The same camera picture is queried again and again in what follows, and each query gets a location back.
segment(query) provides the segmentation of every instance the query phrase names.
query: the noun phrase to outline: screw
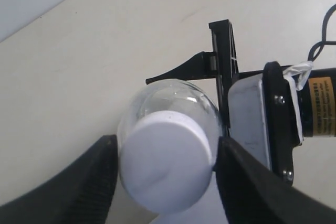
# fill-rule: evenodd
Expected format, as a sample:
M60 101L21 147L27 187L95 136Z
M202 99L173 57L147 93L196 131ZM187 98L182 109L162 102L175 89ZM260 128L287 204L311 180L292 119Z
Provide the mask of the screw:
M288 172L286 170L283 170L282 175L284 176L284 180L286 181L292 182L294 179L293 172L291 171Z
M276 104L283 105L285 103L285 99L282 95L275 95L274 100Z

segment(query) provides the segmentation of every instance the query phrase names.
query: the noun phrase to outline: label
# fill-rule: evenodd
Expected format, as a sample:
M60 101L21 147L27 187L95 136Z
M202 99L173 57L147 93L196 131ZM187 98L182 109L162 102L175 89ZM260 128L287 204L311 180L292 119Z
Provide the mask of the label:
M313 135L335 136L336 111L331 78L310 78L309 89L313 112Z

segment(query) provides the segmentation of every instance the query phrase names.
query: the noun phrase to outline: white lid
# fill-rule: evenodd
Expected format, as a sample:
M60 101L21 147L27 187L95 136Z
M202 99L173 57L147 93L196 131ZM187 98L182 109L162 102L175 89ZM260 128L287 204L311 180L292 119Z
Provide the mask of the white lid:
M119 159L126 191L157 213L178 212L195 204L212 174L204 131L189 116L175 111L142 118L122 145Z

